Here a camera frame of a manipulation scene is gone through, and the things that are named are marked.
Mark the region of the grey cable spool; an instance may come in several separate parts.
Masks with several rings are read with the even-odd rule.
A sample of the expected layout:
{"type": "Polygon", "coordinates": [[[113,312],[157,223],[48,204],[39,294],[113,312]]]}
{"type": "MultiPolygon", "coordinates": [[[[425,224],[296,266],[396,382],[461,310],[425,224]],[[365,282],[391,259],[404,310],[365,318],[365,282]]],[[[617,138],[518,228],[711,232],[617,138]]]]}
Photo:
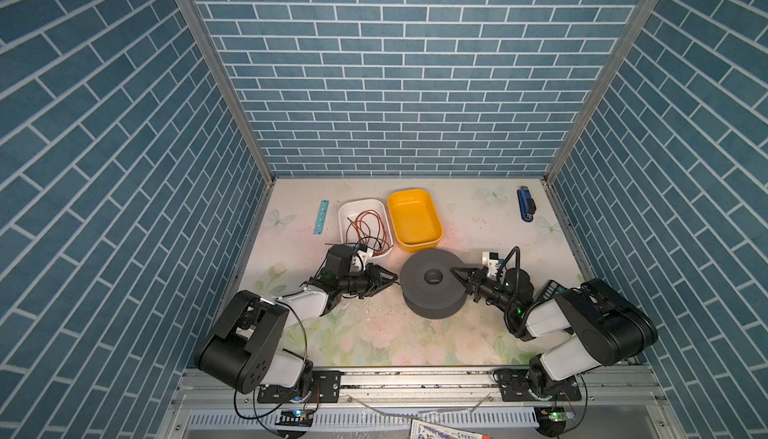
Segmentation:
{"type": "Polygon", "coordinates": [[[467,292],[451,269],[463,267],[463,261],[447,250],[427,249],[413,254],[404,263],[399,277],[406,305],[430,320],[456,314],[463,307],[467,292]]]}

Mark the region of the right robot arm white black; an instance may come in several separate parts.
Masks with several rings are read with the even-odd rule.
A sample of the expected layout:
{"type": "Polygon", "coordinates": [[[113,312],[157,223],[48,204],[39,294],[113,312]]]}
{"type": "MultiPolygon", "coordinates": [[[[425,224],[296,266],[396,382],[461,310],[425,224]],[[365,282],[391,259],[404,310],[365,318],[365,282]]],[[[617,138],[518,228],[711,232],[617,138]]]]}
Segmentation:
{"type": "Polygon", "coordinates": [[[495,275],[486,266],[452,267],[450,272],[473,301],[501,311],[515,338],[528,342],[559,332],[569,335],[529,360],[522,383],[538,400],[550,400],[574,387],[577,375],[634,357],[658,340],[652,320],[602,279],[575,288],[550,280],[535,293],[530,275],[518,266],[495,275]]]}

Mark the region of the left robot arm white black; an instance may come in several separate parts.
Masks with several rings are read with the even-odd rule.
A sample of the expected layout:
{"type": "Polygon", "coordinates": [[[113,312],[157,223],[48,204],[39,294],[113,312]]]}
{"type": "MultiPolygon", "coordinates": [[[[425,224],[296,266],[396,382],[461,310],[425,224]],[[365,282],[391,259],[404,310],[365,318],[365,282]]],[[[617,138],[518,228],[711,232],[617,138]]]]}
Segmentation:
{"type": "Polygon", "coordinates": [[[331,246],[316,273],[287,295],[264,298],[241,290],[228,302],[199,348],[195,366],[240,394],[260,386],[298,401],[314,387],[308,344],[300,354],[279,347],[284,330],[330,313],[343,299],[367,299],[398,282],[370,262],[365,246],[331,246]]]}

